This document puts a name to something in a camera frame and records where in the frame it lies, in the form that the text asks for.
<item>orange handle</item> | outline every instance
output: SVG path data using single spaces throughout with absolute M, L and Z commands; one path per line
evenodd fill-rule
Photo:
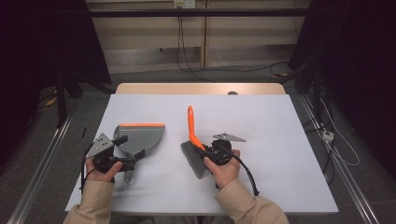
M 194 133 L 194 112 L 192 110 L 192 106 L 189 105 L 189 109 L 187 111 L 187 117 L 189 121 L 189 138 L 190 141 L 196 146 L 201 148 L 202 150 L 205 150 L 204 146 L 200 142 L 200 140 L 195 136 Z

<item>table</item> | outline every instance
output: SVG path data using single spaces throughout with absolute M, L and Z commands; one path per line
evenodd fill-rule
M 218 190 L 211 174 L 197 179 L 181 152 L 180 144 L 188 140 L 188 105 L 194 107 L 195 134 L 203 143 L 209 144 L 212 134 L 225 131 L 247 139 L 246 143 L 233 142 L 233 148 L 241 150 L 262 196 L 289 214 L 338 212 L 292 102 L 279 87 L 257 83 L 121 84 L 110 98 L 97 135 L 112 136 L 122 122 L 163 122 L 165 132 L 161 142 L 136 164 L 131 183 L 123 182 L 123 174 L 116 175 L 113 212 L 225 215 L 213 198 Z M 229 91 L 241 95 L 225 95 Z M 240 178 L 251 189 L 243 169 Z M 78 187 L 79 182 L 66 211 L 79 203 Z

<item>person's left hand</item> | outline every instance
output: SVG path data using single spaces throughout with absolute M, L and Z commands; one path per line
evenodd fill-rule
M 92 158 L 88 158 L 87 160 L 85 160 L 85 165 L 87 167 L 87 172 L 95 169 L 95 164 L 93 163 Z M 97 170 L 94 170 L 87 176 L 87 180 L 111 182 L 111 179 L 121 169 L 121 167 L 122 167 L 122 162 L 118 161 L 114 163 L 114 165 L 110 168 L 110 170 L 108 170 L 108 172 L 105 174 L 100 173 Z

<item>forearm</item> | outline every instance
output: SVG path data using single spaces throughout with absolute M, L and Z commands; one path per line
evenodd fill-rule
M 106 223 L 111 217 L 111 198 L 114 184 L 88 180 L 85 183 L 81 204 L 75 205 L 64 220 L 68 223 Z
M 277 204 L 263 197 L 254 197 L 238 178 L 224 187 L 216 200 L 235 224 L 289 223 Z

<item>power outlet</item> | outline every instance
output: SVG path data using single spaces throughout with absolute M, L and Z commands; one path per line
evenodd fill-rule
M 174 0 L 174 8 L 184 8 L 184 0 Z
M 185 0 L 184 8 L 195 8 L 195 0 Z

